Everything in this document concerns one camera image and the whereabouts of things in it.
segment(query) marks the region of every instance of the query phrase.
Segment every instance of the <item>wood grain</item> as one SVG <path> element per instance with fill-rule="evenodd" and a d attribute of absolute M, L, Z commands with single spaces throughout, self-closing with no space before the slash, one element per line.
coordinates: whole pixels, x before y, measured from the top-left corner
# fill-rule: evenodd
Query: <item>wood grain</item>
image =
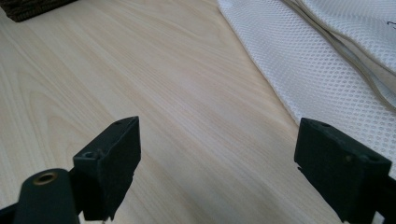
<path fill-rule="evenodd" d="M 111 122 L 142 161 L 114 223 L 338 223 L 293 161 L 298 127 L 215 0 L 0 13 L 0 207 Z"/>

